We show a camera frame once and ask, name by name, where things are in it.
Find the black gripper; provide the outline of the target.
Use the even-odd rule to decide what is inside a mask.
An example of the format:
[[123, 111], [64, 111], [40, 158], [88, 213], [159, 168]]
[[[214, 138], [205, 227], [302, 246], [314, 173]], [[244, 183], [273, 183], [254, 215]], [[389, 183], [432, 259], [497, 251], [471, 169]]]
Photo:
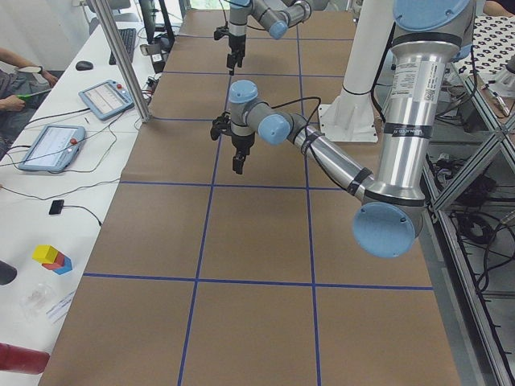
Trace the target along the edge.
[[229, 47], [231, 54], [227, 54], [226, 67], [229, 74], [235, 72], [235, 67], [241, 68], [245, 54], [246, 34], [243, 35], [229, 35]]
[[231, 142], [237, 150], [233, 156], [232, 168], [233, 171], [237, 172], [238, 175], [242, 175], [245, 160], [249, 156], [250, 149], [255, 142], [255, 133], [245, 136], [240, 136], [233, 133]]

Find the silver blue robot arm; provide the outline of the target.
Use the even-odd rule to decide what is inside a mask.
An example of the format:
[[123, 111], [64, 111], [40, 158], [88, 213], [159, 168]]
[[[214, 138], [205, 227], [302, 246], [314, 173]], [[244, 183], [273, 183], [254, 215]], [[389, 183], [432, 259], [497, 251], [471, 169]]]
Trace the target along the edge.
[[281, 39], [296, 24], [308, 20], [315, 9], [313, 1], [229, 1], [229, 20], [213, 34], [215, 40], [227, 36], [230, 53], [229, 74], [241, 68], [245, 58], [248, 18], [253, 18], [273, 39]]
[[255, 138], [295, 144], [361, 207], [357, 243], [378, 257], [410, 250], [422, 227], [420, 188], [447, 64], [472, 45], [473, 1], [364, 1], [340, 95], [319, 128], [261, 100], [257, 85], [229, 89], [227, 133], [241, 173]]

